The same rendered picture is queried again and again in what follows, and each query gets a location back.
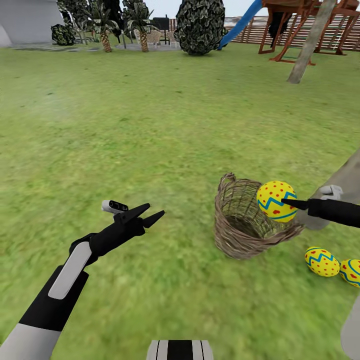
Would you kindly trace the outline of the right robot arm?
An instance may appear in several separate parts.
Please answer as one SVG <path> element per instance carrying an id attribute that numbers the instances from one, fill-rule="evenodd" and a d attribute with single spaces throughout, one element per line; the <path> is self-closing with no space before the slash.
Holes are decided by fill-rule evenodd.
<path id="1" fill-rule="evenodd" d="M 320 188 L 321 199 L 295 200 L 282 198 L 281 202 L 296 207 L 307 215 L 338 224 L 360 228 L 360 204 L 339 201 L 343 194 L 337 185 Z M 360 360 L 360 293 L 340 330 L 342 350 L 350 360 Z"/>

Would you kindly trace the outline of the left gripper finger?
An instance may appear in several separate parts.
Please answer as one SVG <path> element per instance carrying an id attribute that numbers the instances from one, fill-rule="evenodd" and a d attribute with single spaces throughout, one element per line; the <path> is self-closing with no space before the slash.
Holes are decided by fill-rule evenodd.
<path id="1" fill-rule="evenodd" d="M 155 223 L 159 218 L 161 218 L 163 215 L 165 214 L 165 211 L 162 210 L 152 216 L 149 216 L 145 219 L 142 219 L 140 217 L 136 218 L 135 221 L 140 221 L 142 223 L 142 225 L 145 227 L 145 228 L 150 228 L 153 223 Z"/>
<path id="2" fill-rule="evenodd" d="M 131 228 L 129 224 L 143 214 L 147 209 L 151 207 L 150 203 L 145 203 L 128 211 L 119 214 L 119 221 L 122 223 L 123 228 L 126 231 L 136 231 Z"/>

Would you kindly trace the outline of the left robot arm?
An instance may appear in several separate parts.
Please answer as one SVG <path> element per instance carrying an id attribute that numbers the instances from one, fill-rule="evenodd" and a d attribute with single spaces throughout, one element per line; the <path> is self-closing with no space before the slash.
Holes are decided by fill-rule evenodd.
<path id="1" fill-rule="evenodd" d="M 64 265 L 59 265 L 0 347 L 0 360 L 50 360 L 52 352 L 94 264 L 134 236 L 144 235 L 165 211 L 145 219 L 139 216 L 151 207 L 133 209 L 114 200 L 104 200 L 101 209 L 113 213 L 115 221 L 99 233 L 90 233 L 72 243 Z M 144 226 L 144 227 L 143 227 Z"/>

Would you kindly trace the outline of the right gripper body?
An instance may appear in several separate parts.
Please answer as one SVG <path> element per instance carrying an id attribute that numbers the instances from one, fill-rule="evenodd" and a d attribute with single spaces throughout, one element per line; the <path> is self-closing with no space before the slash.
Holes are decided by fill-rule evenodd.
<path id="1" fill-rule="evenodd" d="M 354 206 L 354 203 L 311 198 L 307 215 L 349 226 Z"/>

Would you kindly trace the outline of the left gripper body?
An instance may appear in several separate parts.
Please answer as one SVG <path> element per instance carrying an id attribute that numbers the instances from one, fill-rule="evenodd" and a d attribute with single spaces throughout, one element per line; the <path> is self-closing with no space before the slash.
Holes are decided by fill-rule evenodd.
<path id="1" fill-rule="evenodd" d="M 113 220 L 115 222 L 106 227 L 101 234 L 102 241 L 110 249 L 119 247 L 134 236 L 142 236 L 146 233 L 142 223 L 139 220 L 134 220 L 129 224 L 130 228 L 135 229 L 135 231 L 124 229 L 123 224 L 120 222 L 120 213 L 117 213 L 113 217 Z"/>

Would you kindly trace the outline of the wicker basket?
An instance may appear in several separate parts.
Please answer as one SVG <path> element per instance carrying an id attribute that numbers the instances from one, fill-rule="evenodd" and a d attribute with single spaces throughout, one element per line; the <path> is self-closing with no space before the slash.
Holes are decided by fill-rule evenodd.
<path id="1" fill-rule="evenodd" d="M 231 182 L 224 183 L 225 179 Z M 299 223 L 296 214 L 291 221 L 281 223 L 283 229 L 276 221 L 277 233 L 274 232 L 275 228 L 271 225 L 269 217 L 259 208 L 254 198 L 250 198 L 245 207 L 245 212 L 249 212 L 251 206 L 256 209 L 254 215 L 225 215 L 224 208 L 227 206 L 231 209 L 235 195 L 244 196 L 248 186 L 251 189 L 255 188 L 257 192 L 263 183 L 253 179 L 236 179 L 234 173 L 228 172 L 220 179 L 214 202 L 215 244 L 226 256 L 237 260 L 251 260 L 279 243 L 291 241 L 306 230 L 306 224 Z M 258 222 L 263 226 L 264 231 L 254 227 L 259 224 Z M 250 228 L 252 235 L 247 233 L 247 228 Z"/>

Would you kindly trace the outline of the easter egg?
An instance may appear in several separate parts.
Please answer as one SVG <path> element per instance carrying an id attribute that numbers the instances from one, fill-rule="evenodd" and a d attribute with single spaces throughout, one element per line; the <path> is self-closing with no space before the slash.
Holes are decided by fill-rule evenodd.
<path id="1" fill-rule="evenodd" d="M 360 260 L 347 259 L 339 263 L 339 274 L 348 283 L 360 288 Z"/>
<path id="2" fill-rule="evenodd" d="M 327 250 L 320 247 L 310 247 L 306 250 L 305 261 L 316 274 L 333 277 L 340 271 L 339 261 Z"/>
<path id="3" fill-rule="evenodd" d="M 297 215 L 298 208 L 283 203 L 282 199 L 298 200 L 295 190 L 284 181 L 267 182 L 255 192 L 258 207 L 270 220 L 287 223 Z"/>

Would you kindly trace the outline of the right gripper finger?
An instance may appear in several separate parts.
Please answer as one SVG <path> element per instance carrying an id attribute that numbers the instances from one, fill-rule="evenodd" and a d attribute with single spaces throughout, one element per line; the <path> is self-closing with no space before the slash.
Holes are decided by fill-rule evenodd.
<path id="1" fill-rule="evenodd" d="M 295 199 L 286 199 L 286 198 L 282 198 L 281 202 L 296 207 L 302 211 L 306 211 L 309 209 L 310 207 L 310 203 L 311 203 L 311 199 L 309 198 L 308 200 L 304 201 L 304 200 L 295 200 Z"/>

